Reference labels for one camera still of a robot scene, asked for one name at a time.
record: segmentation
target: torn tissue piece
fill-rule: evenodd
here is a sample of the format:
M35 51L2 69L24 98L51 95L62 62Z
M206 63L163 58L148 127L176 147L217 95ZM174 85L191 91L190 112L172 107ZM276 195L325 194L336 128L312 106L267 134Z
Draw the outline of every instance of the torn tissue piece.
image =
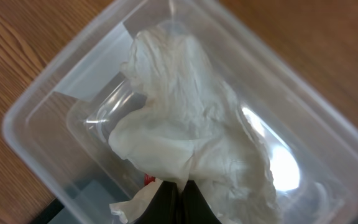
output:
M236 223L277 222L264 145L192 35L142 31L121 70L147 97L109 137L121 159L180 189L195 180L216 215Z

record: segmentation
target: brown wood grain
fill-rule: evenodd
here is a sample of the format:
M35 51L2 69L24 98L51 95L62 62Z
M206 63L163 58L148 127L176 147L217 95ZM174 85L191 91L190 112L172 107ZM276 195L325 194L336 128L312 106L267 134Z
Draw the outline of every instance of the brown wood grain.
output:
M0 0L0 223L27 223L53 199L2 140L2 117L110 2ZM358 127L358 1L221 2Z

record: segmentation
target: transparent plastic box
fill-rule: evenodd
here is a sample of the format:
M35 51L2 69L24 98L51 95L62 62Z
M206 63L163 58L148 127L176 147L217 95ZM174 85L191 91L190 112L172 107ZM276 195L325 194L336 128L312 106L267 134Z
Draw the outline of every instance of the transparent plastic box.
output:
M268 142L282 223L358 216L358 130L230 12L208 0L117 0L55 57L3 124L8 144L80 222L112 223L108 203L143 187L144 174L107 139L144 105L119 65L136 34L158 24L198 39ZM84 193L90 184L108 197Z

